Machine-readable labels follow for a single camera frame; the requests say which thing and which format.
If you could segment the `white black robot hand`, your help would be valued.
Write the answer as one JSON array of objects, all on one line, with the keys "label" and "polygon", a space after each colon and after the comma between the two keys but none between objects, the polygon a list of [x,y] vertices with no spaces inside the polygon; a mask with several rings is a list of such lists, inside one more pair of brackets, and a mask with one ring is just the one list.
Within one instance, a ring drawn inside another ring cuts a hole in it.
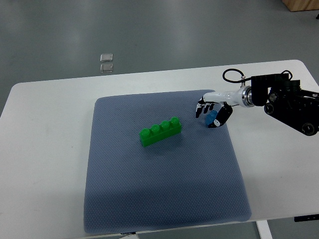
[{"label": "white black robot hand", "polygon": [[195,117],[215,110],[218,112],[216,119],[223,126],[233,113],[233,106],[245,108],[253,107],[251,87],[242,87],[237,91],[210,92],[204,94],[197,102]]}]

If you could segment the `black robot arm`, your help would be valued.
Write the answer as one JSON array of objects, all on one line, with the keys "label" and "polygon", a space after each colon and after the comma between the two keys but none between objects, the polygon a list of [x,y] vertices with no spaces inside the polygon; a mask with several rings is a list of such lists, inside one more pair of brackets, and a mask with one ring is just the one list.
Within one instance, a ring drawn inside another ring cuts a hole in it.
[{"label": "black robot arm", "polygon": [[252,76],[252,103],[267,115],[306,136],[319,131],[319,94],[303,90],[288,70],[279,74]]}]

